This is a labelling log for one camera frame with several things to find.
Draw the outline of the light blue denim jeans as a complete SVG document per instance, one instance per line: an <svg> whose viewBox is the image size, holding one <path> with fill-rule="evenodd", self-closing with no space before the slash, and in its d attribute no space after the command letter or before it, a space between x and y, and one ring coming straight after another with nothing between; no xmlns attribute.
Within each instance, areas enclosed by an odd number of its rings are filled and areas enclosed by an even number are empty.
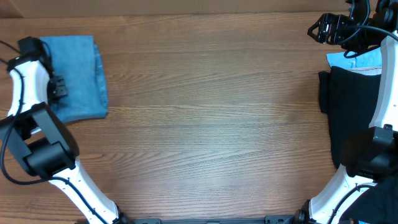
<svg viewBox="0 0 398 224"><path fill-rule="evenodd" d="M92 35L64 35L40 38L51 53L56 75L64 78L67 95L51 105L64 123L105 118L108 91L103 62Z"/></svg>

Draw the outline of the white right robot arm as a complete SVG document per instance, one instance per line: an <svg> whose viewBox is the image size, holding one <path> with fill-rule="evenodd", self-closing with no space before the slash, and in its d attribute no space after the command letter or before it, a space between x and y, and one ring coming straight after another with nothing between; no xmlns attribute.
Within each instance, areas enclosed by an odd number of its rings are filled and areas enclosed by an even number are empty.
<svg viewBox="0 0 398 224"><path fill-rule="evenodd" d="M345 142L333 178L305 202L291 223L339 223L365 191L397 172L397 1L378 1L374 15L369 1L350 1L350 5L348 16L325 13L307 34L355 56L381 49L376 109L368 129Z"/></svg>

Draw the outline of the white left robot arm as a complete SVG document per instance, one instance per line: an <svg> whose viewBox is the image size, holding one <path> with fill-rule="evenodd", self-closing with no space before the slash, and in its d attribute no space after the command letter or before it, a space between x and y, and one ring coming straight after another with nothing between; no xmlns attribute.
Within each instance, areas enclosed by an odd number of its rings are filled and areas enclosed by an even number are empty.
<svg viewBox="0 0 398 224"><path fill-rule="evenodd" d="M28 36L18 41L19 56L6 62L12 78L12 105L1 120L1 154L10 150L30 181L3 176L17 185L48 182L60 189L88 223L132 223L120 207L97 187L81 164L80 150L67 127L50 109L67 95L57 76L48 45Z"/></svg>

